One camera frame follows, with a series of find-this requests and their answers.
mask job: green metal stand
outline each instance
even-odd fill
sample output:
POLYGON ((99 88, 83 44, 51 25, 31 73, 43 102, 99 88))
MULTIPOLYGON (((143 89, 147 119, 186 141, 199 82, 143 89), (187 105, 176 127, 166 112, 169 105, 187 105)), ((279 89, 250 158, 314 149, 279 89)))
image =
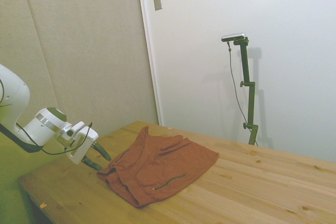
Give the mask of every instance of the green metal stand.
POLYGON ((241 53, 241 62, 243 65, 243 76, 244 81, 240 83, 240 86, 249 87, 248 92, 248 114, 247 114, 247 124, 243 123, 244 129, 248 128, 251 130, 250 139, 248 144, 254 145, 257 137, 258 126, 253 124, 254 118, 254 97, 255 97, 255 90, 256 90, 256 83, 254 81, 250 81, 250 76, 248 72, 248 60, 247 60, 247 45, 248 45, 248 38, 245 37, 244 39, 235 40, 233 42, 234 45, 240 45, 240 53, 241 53))

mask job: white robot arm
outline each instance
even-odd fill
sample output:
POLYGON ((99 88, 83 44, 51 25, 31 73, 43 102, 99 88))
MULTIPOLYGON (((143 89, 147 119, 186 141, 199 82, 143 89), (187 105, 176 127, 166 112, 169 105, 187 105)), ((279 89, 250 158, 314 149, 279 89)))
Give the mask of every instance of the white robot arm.
POLYGON ((29 88, 19 76, 1 64, 0 85, 0 131, 22 149, 29 153, 44 151, 43 146, 55 137, 65 148, 62 153, 66 153, 75 164, 82 161, 92 168, 101 169, 85 156, 90 147, 100 152, 105 159, 111 160, 109 154, 96 142, 98 134, 91 129, 91 125, 85 126, 83 122, 72 125, 57 108, 42 109, 25 127, 19 126, 17 120, 29 102, 29 88))

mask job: orange cloth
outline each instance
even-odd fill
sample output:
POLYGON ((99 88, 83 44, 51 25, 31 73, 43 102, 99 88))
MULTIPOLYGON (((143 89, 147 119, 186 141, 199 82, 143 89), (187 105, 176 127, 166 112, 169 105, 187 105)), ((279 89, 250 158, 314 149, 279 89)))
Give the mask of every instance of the orange cloth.
POLYGON ((134 143, 97 175, 135 207, 167 199, 190 185, 218 153, 181 135, 150 136, 144 127, 134 143))

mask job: tabletop surface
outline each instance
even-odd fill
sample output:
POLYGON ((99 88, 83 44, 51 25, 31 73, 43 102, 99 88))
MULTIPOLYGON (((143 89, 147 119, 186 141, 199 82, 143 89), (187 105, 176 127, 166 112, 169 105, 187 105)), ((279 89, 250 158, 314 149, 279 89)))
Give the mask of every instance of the tabletop surface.
MULTIPOLYGON (((54 223, 336 223, 336 163, 139 121, 98 142, 114 158, 146 125, 151 135, 183 135, 219 159, 178 194, 139 209, 67 157, 19 182, 54 223)), ((87 156, 102 167, 109 163, 93 149, 87 156)))

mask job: light switch plate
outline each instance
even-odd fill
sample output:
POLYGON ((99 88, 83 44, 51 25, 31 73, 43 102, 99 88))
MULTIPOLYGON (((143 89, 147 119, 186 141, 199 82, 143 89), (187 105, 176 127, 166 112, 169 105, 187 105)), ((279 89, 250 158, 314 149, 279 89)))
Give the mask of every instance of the light switch plate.
POLYGON ((155 10, 161 10, 162 9, 161 0, 154 0, 154 7, 155 7, 155 10))

